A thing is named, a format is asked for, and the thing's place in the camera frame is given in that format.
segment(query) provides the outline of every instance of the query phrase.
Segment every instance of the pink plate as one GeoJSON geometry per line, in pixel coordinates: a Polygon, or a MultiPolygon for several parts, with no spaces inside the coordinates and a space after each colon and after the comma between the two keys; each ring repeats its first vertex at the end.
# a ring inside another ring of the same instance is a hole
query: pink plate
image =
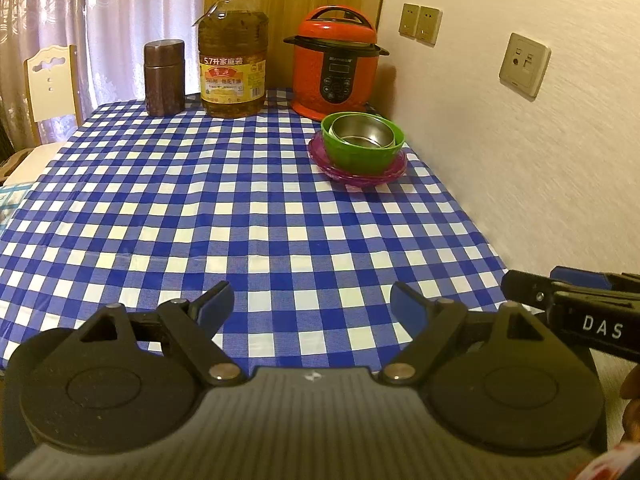
{"type": "Polygon", "coordinates": [[[382,175],[354,175],[336,168],[324,149],[322,132],[317,132],[307,146],[309,156],[330,179],[355,187],[379,186],[400,178],[406,170],[406,155],[400,150],[396,158],[382,175]]]}

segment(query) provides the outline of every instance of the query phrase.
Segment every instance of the red logo on label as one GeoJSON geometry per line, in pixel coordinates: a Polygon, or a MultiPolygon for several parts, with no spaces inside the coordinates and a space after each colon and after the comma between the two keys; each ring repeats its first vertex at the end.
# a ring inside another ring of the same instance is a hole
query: red logo on label
{"type": "Polygon", "coordinates": [[[212,77],[233,77],[238,73],[238,70],[230,68],[228,66],[214,66],[209,69],[209,75],[212,77]]]}

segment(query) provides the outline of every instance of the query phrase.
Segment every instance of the beige textured wall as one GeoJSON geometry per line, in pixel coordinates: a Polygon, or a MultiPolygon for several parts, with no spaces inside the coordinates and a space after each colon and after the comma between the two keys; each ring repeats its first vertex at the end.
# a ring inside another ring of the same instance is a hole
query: beige textured wall
{"type": "Polygon", "coordinates": [[[509,267],[640,273],[640,0],[384,0],[375,104],[509,267]],[[436,47],[403,3],[444,12],[436,47]],[[552,49],[533,102],[498,79],[509,36],[552,49]]]}

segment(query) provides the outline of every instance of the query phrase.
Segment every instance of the sheer curtain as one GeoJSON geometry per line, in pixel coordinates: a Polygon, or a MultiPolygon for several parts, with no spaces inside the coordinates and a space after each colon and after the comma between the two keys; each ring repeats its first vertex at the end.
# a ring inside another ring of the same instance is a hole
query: sheer curtain
{"type": "MultiPolygon", "coordinates": [[[[186,89],[197,92],[197,36],[203,0],[0,0],[0,121],[16,150],[31,145],[22,63],[51,44],[78,46],[82,112],[145,95],[143,46],[185,42],[186,89]]],[[[72,117],[44,121],[42,142],[68,138],[72,117]]]]}

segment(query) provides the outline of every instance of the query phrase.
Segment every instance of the chair backrest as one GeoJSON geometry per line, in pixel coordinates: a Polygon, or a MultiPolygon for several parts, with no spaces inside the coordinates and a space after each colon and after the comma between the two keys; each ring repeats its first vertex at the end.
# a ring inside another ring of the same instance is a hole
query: chair backrest
{"type": "Polygon", "coordinates": [[[75,45],[52,45],[24,61],[24,83],[31,114],[31,129],[40,144],[40,121],[75,115],[82,124],[75,45]]]}

